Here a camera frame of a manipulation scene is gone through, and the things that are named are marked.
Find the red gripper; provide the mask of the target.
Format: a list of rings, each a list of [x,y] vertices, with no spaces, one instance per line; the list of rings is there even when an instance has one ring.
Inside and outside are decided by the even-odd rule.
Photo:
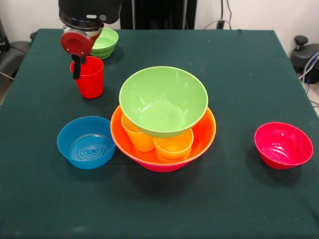
[[[84,31],[66,31],[62,34],[60,42],[62,48],[69,54],[72,54],[73,79],[80,78],[81,64],[86,63],[86,56],[91,53],[96,39],[99,37],[98,32]]]

